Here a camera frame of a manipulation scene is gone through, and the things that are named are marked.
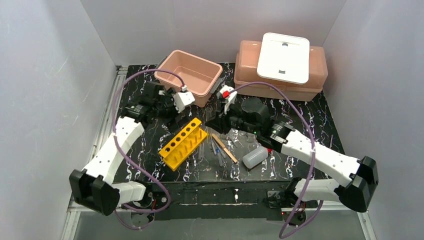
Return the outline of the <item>clear glass test tube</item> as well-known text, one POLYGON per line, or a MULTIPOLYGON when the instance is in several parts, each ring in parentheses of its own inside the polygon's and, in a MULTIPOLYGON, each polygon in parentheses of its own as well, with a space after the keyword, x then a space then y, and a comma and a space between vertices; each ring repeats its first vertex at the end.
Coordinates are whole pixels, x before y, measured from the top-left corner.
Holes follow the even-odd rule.
POLYGON ((213 109, 211 107, 205 108, 205 122, 208 122, 210 118, 213 116, 213 109))

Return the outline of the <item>yellow test tube rack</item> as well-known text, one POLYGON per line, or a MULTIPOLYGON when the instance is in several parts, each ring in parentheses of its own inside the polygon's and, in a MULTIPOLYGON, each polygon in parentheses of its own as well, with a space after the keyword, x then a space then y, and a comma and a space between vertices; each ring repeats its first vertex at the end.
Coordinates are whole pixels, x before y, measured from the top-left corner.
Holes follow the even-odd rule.
POLYGON ((158 152, 162 161, 172 171, 175 172, 208 137, 201 124, 195 117, 158 152))

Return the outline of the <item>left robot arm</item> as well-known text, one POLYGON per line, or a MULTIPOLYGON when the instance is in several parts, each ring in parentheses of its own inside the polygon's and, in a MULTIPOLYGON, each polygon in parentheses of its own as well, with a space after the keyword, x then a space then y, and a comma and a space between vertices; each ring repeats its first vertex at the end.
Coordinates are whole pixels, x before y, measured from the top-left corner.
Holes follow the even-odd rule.
POLYGON ((177 92, 158 83, 148 83, 140 97, 129 102, 116 119, 115 132, 83 170, 73 170, 69 182, 74 200, 109 216, 119 205, 141 201, 146 186, 136 181, 114 183, 116 172, 134 142, 153 120, 175 125, 176 117, 195 102, 187 86, 177 92))

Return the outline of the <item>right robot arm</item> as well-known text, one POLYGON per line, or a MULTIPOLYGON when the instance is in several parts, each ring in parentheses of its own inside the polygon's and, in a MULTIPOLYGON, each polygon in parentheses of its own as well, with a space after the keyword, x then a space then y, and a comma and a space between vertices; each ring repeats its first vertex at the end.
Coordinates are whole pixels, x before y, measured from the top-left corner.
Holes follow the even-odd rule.
POLYGON ((312 143, 293 126, 273 119, 268 107, 256 97, 244 100, 240 106, 228 102, 218 106, 205 122, 207 127, 221 134, 232 129, 254 134, 263 147, 301 160, 330 177, 293 179, 286 190, 293 200, 333 201, 359 213, 368 210, 379 184, 373 158, 358 159, 312 143))

